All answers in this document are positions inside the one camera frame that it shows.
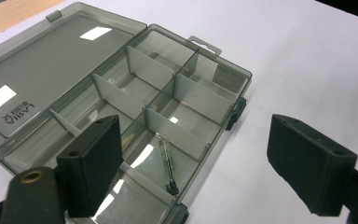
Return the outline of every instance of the white surface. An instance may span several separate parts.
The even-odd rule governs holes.
[[[88,40],[94,40],[94,39],[100,37],[101,35],[104,35],[104,34],[108,33],[111,30],[112,29],[110,29],[110,28],[95,27],[94,29],[92,29],[92,30],[86,32],[85,34],[81,35],[80,38],[88,39]]]
[[[310,0],[85,2],[198,36],[254,74],[241,119],[223,135],[223,150],[215,151],[184,200],[187,223],[345,223],[347,209],[340,217],[311,215],[266,153],[277,113],[358,154],[358,17]],[[7,29],[0,43],[67,5]],[[0,167],[0,201],[9,179]]]

